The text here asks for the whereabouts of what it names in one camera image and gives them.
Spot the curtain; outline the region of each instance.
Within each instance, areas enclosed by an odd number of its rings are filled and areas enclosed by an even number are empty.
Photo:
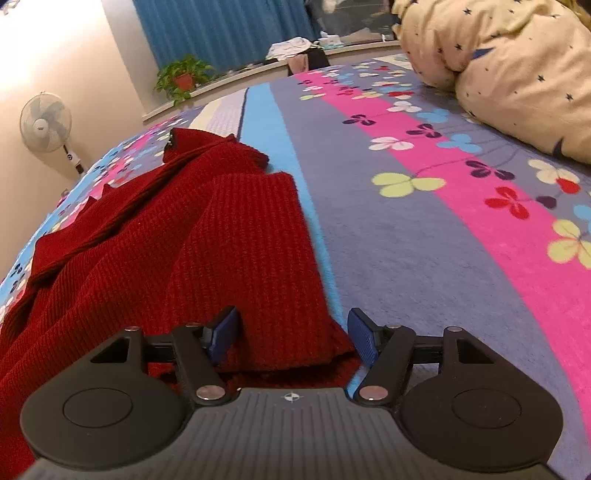
[[[225,72],[272,43],[315,38],[303,0],[133,0],[160,68],[187,53]]]

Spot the ribbed knit fabric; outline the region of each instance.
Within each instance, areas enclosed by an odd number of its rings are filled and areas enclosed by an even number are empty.
[[[0,331],[0,480],[33,461],[18,418],[40,385],[125,326],[146,335],[235,305],[230,386],[345,386],[359,360],[330,318],[296,187],[230,136],[175,129],[165,164],[41,238]]]

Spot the silver screw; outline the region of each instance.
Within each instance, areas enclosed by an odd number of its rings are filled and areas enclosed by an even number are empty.
[[[196,394],[201,400],[219,400],[226,391],[218,385],[204,385],[197,389]]]
[[[368,385],[359,390],[359,396],[364,400],[379,401],[388,396],[388,390],[378,385]]]

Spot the electric fan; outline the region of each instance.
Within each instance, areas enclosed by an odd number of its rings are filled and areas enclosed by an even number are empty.
[[[57,95],[41,92],[27,102],[21,112],[21,135],[33,152],[53,152],[63,148],[76,171],[84,173],[80,158],[66,145],[72,115]]]

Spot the bed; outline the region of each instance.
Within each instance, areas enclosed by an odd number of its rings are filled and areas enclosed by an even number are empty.
[[[419,335],[467,329],[559,401],[550,465],[567,479],[590,474],[591,173],[480,124],[422,85],[403,54],[250,87],[112,149],[20,252],[0,286],[0,322],[36,240],[74,222],[104,185],[162,165],[173,127],[234,134],[293,175],[343,328],[361,307]],[[417,369],[413,381],[435,373]]]

